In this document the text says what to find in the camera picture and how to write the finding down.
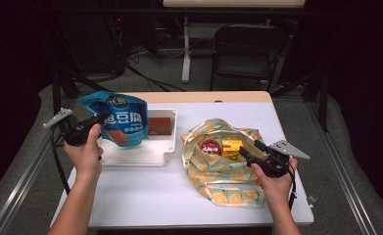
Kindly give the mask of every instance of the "yellow packaging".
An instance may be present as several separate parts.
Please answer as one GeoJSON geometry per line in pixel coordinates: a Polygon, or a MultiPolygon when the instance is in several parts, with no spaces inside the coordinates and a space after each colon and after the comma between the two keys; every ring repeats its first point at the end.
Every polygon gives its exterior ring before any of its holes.
{"type": "Polygon", "coordinates": [[[240,160],[240,146],[243,145],[241,140],[236,139],[226,139],[221,141],[222,144],[222,153],[221,155],[225,158],[229,158],[233,161],[240,160]]]}

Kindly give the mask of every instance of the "chair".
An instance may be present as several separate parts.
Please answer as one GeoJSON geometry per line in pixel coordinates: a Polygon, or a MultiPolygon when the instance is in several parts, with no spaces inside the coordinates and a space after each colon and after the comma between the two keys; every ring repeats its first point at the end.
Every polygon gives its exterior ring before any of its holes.
{"type": "Polygon", "coordinates": [[[220,77],[267,80],[267,89],[289,41],[288,33],[278,26],[233,24],[220,28],[214,37],[210,90],[220,77]]]}

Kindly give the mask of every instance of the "white container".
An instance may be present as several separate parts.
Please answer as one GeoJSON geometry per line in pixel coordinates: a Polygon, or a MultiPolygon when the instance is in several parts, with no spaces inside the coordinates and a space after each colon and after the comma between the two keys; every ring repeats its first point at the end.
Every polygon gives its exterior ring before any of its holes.
{"type": "Polygon", "coordinates": [[[99,146],[105,151],[103,166],[164,166],[175,150],[176,110],[148,110],[148,118],[171,118],[172,135],[150,135],[149,139],[134,147],[119,147],[110,140],[100,138],[99,146]]]}

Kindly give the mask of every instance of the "logo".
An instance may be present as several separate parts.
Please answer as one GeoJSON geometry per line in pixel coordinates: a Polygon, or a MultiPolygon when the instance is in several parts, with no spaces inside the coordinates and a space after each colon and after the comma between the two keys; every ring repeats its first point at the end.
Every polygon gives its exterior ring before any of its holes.
{"type": "Polygon", "coordinates": [[[106,100],[106,104],[108,106],[114,106],[117,108],[126,108],[129,106],[129,104],[126,102],[122,95],[109,96],[109,98],[106,100]]]}
{"type": "Polygon", "coordinates": [[[220,147],[215,140],[206,140],[201,145],[201,150],[206,154],[219,154],[220,147]]]}

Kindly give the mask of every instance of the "human hand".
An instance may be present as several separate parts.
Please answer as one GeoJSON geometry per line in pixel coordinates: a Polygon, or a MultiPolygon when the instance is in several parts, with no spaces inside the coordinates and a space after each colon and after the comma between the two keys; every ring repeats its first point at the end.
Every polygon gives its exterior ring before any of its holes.
{"type": "MultiPolygon", "coordinates": [[[[294,158],[289,158],[289,170],[295,170],[298,166],[298,161],[294,158]]],[[[266,203],[270,210],[276,207],[285,205],[287,207],[289,201],[289,190],[292,185],[292,178],[289,173],[286,173],[278,178],[271,178],[264,174],[262,168],[258,164],[251,164],[251,168],[258,176],[261,186],[263,187],[266,203]]]]}
{"type": "Polygon", "coordinates": [[[100,136],[100,124],[91,127],[87,142],[81,146],[69,145],[66,141],[64,151],[76,169],[76,180],[92,180],[96,182],[102,172],[102,164],[98,161],[103,149],[97,144],[100,136]]]}

